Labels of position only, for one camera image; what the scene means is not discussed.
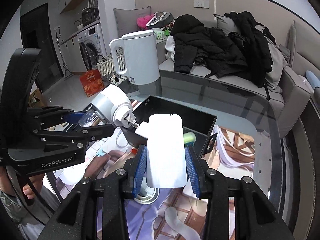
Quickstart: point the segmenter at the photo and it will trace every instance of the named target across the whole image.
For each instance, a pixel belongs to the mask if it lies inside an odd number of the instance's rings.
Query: glass tabletop
[[[217,116],[212,133],[217,133],[218,136],[212,152],[205,154],[203,158],[210,168],[217,169],[226,177],[252,177],[281,213],[285,189],[284,156],[274,112],[267,100],[215,80],[162,70],[156,82],[137,86],[126,80],[119,88],[131,99],[134,109],[149,96],[154,96]],[[90,107],[88,105],[84,111],[88,111]],[[69,125],[65,131],[79,127]],[[68,172],[55,171],[49,181],[65,198],[82,176],[91,177],[88,174],[94,173],[95,178],[102,178],[122,168],[128,158],[134,157],[131,148],[121,134],[121,129],[117,128],[110,138],[89,145],[84,164],[69,168]],[[179,232],[172,231],[165,220],[164,211],[168,207],[176,208],[178,218],[201,235],[207,203],[196,199],[191,185],[177,189],[151,189],[152,193],[148,191],[150,189],[146,190],[150,195],[149,203],[143,203],[143,200],[125,200],[130,239],[140,239],[143,235],[153,235],[154,239],[179,239]],[[229,198],[229,209],[229,238],[233,239],[233,198]],[[99,238],[102,200],[98,210]],[[139,230],[141,220],[145,222]]]

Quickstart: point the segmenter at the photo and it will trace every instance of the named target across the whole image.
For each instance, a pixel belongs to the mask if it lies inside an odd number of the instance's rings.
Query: red gift bag
[[[98,69],[89,70],[80,76],[80,81],[87,97],[90,97],[104,89],[104,84]]]

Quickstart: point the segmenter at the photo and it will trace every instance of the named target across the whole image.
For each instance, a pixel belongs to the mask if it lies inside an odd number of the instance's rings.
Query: doorway
[[[41,5],[22,15],[20,30],[24,48],[35,48],[42,51],[36,85],[43,93],[63,77],[52,41],[48,4]]]

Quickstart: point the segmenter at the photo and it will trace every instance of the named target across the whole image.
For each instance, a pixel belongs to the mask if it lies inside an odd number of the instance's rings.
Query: bolt
[[[217,171],[216,171],[215,169],[208,169],[208,170],[207,170],[207,173],[208,173],[209,175],[215,175],[215,174],[217,173]]]
[[[81,179],[82,184],[87,184],[89,181],[90,181],[90,178],[88,178],[88,177],[84,177]]]
[[[251,183],[251,182],[252,182],[252,179],[251,179],[250,177],[248,177],[248,176],[245,176],[245,177],[243,177],[243,181],[244,181],[245,183]]]
[[[117,174],[118,175],[123,175],[123,174],[125,174],[125,170],[124,169],[119,169],[119,170],[117,170]]]

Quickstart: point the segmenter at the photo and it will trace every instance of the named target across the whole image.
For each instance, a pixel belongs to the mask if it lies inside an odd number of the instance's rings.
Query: blue gripper pad
[[[134,187],[133,187],[132,193],[135,197],[137,197],[137,195],[140,192],[142,179],[143,179],[144,173],[146,172],[146,169],[147,169],[147,147],[144,146],[144,149],[140,156],[138,167],[134,174]]]
[[[189,148],[185,147],[184,152],[186,155],[186,166],[187,166],[187,172],[188,172],[188,176],[192,186],[192,191],[194,194],[196,194],[197,198],[199,198],[199,195],[200,195],[199,177],[193,165]]]

